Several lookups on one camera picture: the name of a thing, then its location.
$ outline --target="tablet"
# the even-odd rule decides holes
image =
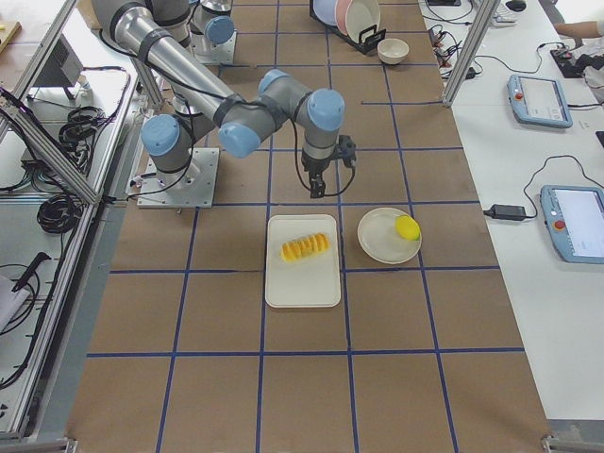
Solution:
[[[573,120],[558,80],[513,74],[508,97],[518,123],[570,127]]]
[[[604,192],[601,189],[544,186],[541,206],[547,230],[563,260],[604,263]]]

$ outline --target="corn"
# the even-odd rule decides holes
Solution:
[[[281,257],[285,262],[293,262],[323,253],[328,249],[329,239],[327,235],[315,233],[286,242],[281,246]]]

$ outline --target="black dish rack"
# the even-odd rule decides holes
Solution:
[[[378,47],[378,43],[386,37],[385,28],[378,31],[377,25],[371,25],[371,26],[365,28],[361,33],[359,33],[359,42],[352,41],[350,39],[350,37],[346,36],[344,33],[342,33],[337,26],[328,25],[317,17],[317,15],[314,13],[314,1],[313,0],[310,0],[310,16],[312,19],[323,24],[326,28],[331,30],[331,32],[333,34],[338,35],[345,42],[352,45],[355,49],[357,49],[359,52],[363,53],[364,55],[368,54],[372,50],[375,50]]]

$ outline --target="yellow lemon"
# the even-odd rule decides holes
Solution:
[[[421,230],[415,219],[409,215],[399,215],[394,221],[394,228],[401,238],[409,241],[418,241]]]

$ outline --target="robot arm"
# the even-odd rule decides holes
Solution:
[[[154,152],[149,148],[159,143],[158,170],[174,173],[183,168],[191,141],[197,142],[215,126],[220,128],[218,137],[225,150],[244,158],[285,121],[293,120],[305,129],[302,163],[309,172],[310,196],[324,196],[322,174],[330,161],[342,158],[346,166],[354,166],[354,144],[339,136],[344,119],[344,100],[340,94],[327,89],[312,92],[293,77],[272,70],[261,80],[258,97],[246,102],[157,24],[147,4],[156,9],[156,4],[163,3],[161,0],[92,0],[97,18],[111,38],[168,78],[176,93],[175,120],[171,122],[161,118],[165,115],[159,115],[143,128],[143,143],[152,157]],[[174,20],[163,20],[180,30],[181,25],[175,22],[184,16],[174,11],[183,7],[171,9],[171,14],[177,16]],[[175,134],[175,127],[183,133]],[[158,136],[163,132],[167,138]],[[189,135],[191,140],[178,140],[180,135]]]

